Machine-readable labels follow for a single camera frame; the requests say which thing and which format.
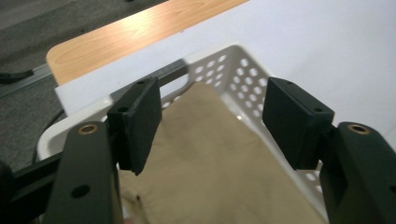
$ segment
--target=white plastic basket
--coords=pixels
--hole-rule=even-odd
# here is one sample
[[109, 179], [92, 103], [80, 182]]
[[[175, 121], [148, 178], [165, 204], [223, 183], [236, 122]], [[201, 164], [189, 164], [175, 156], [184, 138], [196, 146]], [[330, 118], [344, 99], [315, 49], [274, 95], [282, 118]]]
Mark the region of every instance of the white plastic basket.
[[[193, 82], [202, 81], [213, 86], [230, 111], [257, 133], [308, 201], [327, 219], [318, 180], [321, 165], [316, 171], [293, 171], [262, 123], [269, 72], [238, 45], [201, 51], [183, 61], [189, 72], [161, 87], [163, 107], [172, 104]], [[112, 104], [112, 98], [106, 97], [47, 129], [38, 142], [39, 158], [45, 159], [62, 151], [67, 132], [75, 125], [106, 119], [106, 112]]]

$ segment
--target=metal screw hole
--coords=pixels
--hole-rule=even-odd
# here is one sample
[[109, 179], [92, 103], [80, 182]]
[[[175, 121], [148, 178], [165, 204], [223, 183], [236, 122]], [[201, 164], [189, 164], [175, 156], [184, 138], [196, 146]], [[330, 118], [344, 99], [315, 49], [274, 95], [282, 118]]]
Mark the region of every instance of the metal screw hole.
[[396, 185], [390, 186], [390, 190], [396, 194]]
[[90, 134], [95, 133], [98, 130], [98, 126], [96, 124], [87, 124], [78, 129], [79, 134]]
[[72, 197], [74, 199], [82, 198], [90, 192], [91, 188], [88, 185], [81, 185], [72, 190]]
[[121, 107], [117, 111], [119, 111], [121, 113], [126, 112], [126, 111], [128, 111], [128, 107]]
[[358, 134], [369, 134], [370, 130], [367, 129], [364, 126], [361, 126], [359, 124], [349, 124], [348, 129], [354, 133], [358, 133]]

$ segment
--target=basket hole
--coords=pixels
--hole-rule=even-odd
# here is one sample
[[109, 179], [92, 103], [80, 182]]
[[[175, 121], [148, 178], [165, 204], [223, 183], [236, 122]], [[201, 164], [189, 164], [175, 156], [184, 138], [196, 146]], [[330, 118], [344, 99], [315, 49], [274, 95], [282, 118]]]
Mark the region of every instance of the basket hole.
[[251, 76], [256, 77], [259, 74], [259, 71], [256, 68], [252, 68], [248, 70]]
[[267, 85], [267, 80], [265, 80], [265, 78], [260, 78], [259, 79], [259, 84], [260, 86], [264, 87]]
[[315, 181], [317, 178], [313, 174], [305, 174], [305, 177], [310, 181]]
[[196, 73], [196, 74], [201, 73], [202, 71], [204, 71], [204, 67], [203, 67], [203, 66], [199, 66], [199, 67], [197, 67], [197, 68], [195, 69], [195, 73]]
[[240, 83], [241, 79], [239, 77], [233, 77], [233, 82], [234, 83]]
[[206, 73], [207, 77], [211, 77], [213, 75], [213, 73], [215, 73], [213, 70], [209, 71]]
[[248, 91], [248, 87], [246, 85], [241, 86], [241, 90], [244, 92]]
[[241, 100], [245, 98], [245, 94], [242, 93], [242, 92], [238, 92], [237, 95], [238, 95], [238, 98], [241, 99]]
[[248, 59], [242, 59], [242, 60], [241, 60], [241, 65], [242, 65], [243, 67], [247, 67], [247, 66], [248, 66]]
[[258, 108], [260, 111], [262, 111], [262, 109], [264, 108], [264, 104], [258, 104], [258, 105], [257, 105], [257, 108]]
[[221, 79], [223, 77], [223, 74], [218, 74], [217, 76], [216, 76], [216, 79]]
[[316, 188], [317, 188], [317, 191], [319, 191], [320, 193], [323, 193], [323, 190], [320, 185], [316, 185]]
[[238, 69], [236, 69], [236, 74], [237, 74], [238, 76], [242, 76], [242, 75], [245, 74], [245, 71], [244, 71], [243, 68], [238, 68]]
[[231, 88], [231, 90], [233, 90], [233, 91], [236, 91], [236, 89], [237, 89], [235, 84], [231, 84], [231, 85], [230, 85], [230, 88]]
[[204, 79], [203, 76], [199, 76], [198, 78], [195, 79], [195, 81], [202, 81], [202, 79]]
[[219, 59], [218, 59], [218, 62], [219, 63], [221, 63], [221, 62], [224, 62], [224, 60], [227, 58], [227, 55], [221, 55], [220, 57], [219, 57]]
[[245, 105], [247, 106], [247, 108], [253, 107], [253, 104], [250, 101], [245, 101]]
[[216, 70], [219, 72], [219, 71], [223, 70], [223, 68], [224, 68], [224, 64], [220, 65], [220, 66], [218, 67], [218, 69], [216, 69]]
[[260, 112], [259, 110], [253, 110], [253, 115], [254, 117], [260, 117], [262, 115], [262, 112]]
[[180, 99], [180, 96], [175, 97], [175, 99], [173, 100], [173, 102], [176, 102], [178, 99]]
[[163, 104], [163, 108], [168, 107], [170, 104], [171, 104], [170, 102], [166, 102], [165, 104]]
[[250, 94], [248, 98], [249, 98], [252, 102], [257, 101], [257, 96], [256, 96], [256, 95]]
[[262, 88], [260, 88], [260, 87], [255, 87], [255, 88], [253, 88], [253, 91], [254, 91], [254, 93], [256, 93], [256, 94], [262, 94]]
[[247, 77], [247, 78], [245, 78], [245, 82], [246, 82], [248, 85], [251, 85], [251, 84], [253, 84], [253, 79], [252, 79], [251, 77]]
[[100, 121], [102, 121], [102, 122], [105, 122], [106, 120], [107, 120], [107, 115], [100, 119]]
[[160, 88], [161, 97], [174, 94], [174, 92], [183, 89], [184, 87], [186, 87], [188, 81], [189, 81], [189, 74], [186, 74], [182, 77], [178, 77], [175, 80], [161, 86]]
[[215, 65], [215, 61], [209, 62], [206, 66], [207, 66], [207, 67], [211, 67], [211, 66], [213, 66], [213, 65]]

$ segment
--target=fabric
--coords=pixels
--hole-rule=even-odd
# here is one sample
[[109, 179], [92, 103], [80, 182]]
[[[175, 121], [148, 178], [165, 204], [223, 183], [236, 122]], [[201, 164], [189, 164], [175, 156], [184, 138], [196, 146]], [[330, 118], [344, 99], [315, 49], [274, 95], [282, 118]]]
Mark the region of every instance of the fabric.
[[163, 111], [144, 171], [120, 171], [120, 190], [124, 206], [151, 224], [325, 223], [262, 140], [204, 83]]

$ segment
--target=cable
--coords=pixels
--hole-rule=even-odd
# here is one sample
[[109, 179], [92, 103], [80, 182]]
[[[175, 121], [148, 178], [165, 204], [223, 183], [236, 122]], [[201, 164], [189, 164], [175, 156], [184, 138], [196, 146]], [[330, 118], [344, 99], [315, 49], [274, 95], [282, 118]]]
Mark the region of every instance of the cable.
[[[41, 134], [43, 134], [50, 126], [52, 126], [53, 123], [55, 123], [55, 121], [64, 113], [64, 110], [60, 110], [50, 121], [49, 123], [46, 125], [46, 127], [44, 128], [43, 132]], [[37, 160], [37, 144], [35, 144], [35, 151], [33, 152], [33, 157], [32, 157], [32, 165], [35, 164], [35, 161]]]

